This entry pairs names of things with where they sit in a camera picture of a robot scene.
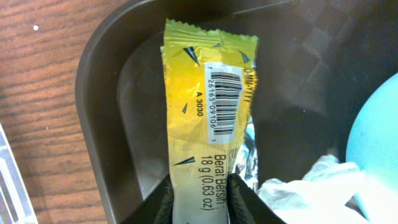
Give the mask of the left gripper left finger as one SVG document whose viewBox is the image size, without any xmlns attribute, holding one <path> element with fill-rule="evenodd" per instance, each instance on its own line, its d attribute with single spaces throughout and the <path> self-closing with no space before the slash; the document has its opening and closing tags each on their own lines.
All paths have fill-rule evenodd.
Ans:
<svg viewBox="0 0 398 224">
<path fill-rule="evenodd" d="M 167 175 L 122 224 L 172 224 L 174 190 Z"/>
</svg>

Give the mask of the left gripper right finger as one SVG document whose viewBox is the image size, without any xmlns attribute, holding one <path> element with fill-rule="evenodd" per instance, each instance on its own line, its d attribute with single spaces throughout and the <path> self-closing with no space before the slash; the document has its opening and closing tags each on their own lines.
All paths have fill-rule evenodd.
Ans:
<svg viewBox="0 0 398 224">
<path fill-rule="evenodd" d="M 228 176 L 227 204 L 232 224 L 285 224 L 238 174 Z"/>
</svg>

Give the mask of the white tissue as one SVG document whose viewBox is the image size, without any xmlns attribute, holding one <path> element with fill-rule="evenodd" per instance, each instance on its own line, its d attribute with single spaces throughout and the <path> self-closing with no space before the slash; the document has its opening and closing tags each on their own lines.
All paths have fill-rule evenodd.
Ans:
<svg viewBox="0 0 398 224">
<path fill-rule="evenodd" d="M 368 223 L 346 206 L 364 184 L 364 174 L 354 162 L 340 163 L 321 156 L 301 180 L 265 181 L 257 195 L 286 223 Z"/>
</svg>

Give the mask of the yellow snack wrapper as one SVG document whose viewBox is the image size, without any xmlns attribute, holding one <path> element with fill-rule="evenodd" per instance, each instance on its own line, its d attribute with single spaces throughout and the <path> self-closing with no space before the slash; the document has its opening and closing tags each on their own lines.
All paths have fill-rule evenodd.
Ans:
<svg viewBox="0 0 398 224">
<path fill-rule="evenodd" d="M 165 22 L 161 49 L 174 223 L 228 223 L 227 179 L 257 87 L 259 39 Z"/>
</svg>

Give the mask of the light blue bowl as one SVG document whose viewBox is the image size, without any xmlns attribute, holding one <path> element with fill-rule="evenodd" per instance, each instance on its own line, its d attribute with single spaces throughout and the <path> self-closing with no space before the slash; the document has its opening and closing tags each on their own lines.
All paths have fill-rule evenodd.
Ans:
<svg viewBox="0 0 398 224">
<path fill-rule="evenodd" d="M 364 186 L 355 195 L 370 223 L 397 224 L 397 75 L 365 102 L 351 128 L 346 160 L 358 165 Z"/>
</svg>

